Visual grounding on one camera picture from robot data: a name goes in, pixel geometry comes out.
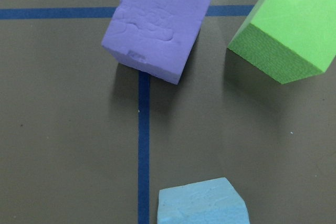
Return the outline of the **purple foam block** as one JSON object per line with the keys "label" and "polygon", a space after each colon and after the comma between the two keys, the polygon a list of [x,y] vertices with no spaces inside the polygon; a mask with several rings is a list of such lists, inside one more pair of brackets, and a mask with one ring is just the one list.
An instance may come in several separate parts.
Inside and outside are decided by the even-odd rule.
{"label": "purple foam block", "polygon": [[211,0],[120,0],[101,45],[128,67],[178,84]]}

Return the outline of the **green foam block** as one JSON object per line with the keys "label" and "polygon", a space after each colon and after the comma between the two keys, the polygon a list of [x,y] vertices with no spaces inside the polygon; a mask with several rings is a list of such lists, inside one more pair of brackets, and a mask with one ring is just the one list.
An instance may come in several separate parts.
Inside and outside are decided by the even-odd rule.
{"label": "green foam block", "polygon": [[281,84],[335,58],[335,0],[258,0],[228,48]]}

